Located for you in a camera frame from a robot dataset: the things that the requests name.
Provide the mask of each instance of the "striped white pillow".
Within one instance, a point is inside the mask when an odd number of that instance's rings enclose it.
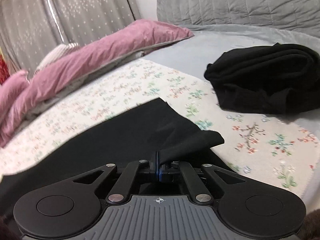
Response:
[[[80,48],[78,43],[70,43],[68,45],[66,44],[60,44],[57,47],[55,47],[52,51],[50,51],[47,56],[44,57],[44,59],[40,62],[40,64],[37,66],[36,71],[34,74],[37,74],[40,70],[47,67],[47,65],[57,61],[59,58],[62,58]]]

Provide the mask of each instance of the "gray quilted headboard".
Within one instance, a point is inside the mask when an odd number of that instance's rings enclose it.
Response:
[[[320,37],[320,0],[157,0],[157,15],[176,25],[234,23]]]

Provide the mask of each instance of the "rolled pink comforter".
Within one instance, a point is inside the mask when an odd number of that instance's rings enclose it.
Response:
[[[54,97],[72,81],[100,69],[125,54],[192,36],[193,33],[187,28],[138,20],[52,63],[31,79],[28,88],[13,103],[0,125],[0,146],[4,147],[10,141],[15,129],[29,110],[40,102]]]

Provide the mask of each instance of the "floral blanket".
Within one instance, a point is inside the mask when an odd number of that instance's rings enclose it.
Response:
[[[319,141],[294,123],[220,109],[209,82],[139,59],[109,72],[46,111],[0,149],[0,173],[25,170],[61,144],[136,105],[160,97],[225,144],[213,148],[239,174],[302,197],[319,160]]]

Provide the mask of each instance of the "black garment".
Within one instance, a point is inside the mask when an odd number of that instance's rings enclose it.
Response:
[[[233,49],[209,64],[204,77],[222,109],[295,114],[320,107],[319,59],[297,44]]]
[[[158,98],[77,135],[35,167],[4,176],[0,183],[0,215],[12,218],[16,201],[31,190],[106,163],[123,168],[131,161],[150,160],[157,152],[160,163],[186,160],[194,167],[212,163],[229,169],[210,150],[222,143],[218,132],[201,131]],[[13,219],[7,222],[17,229]]]

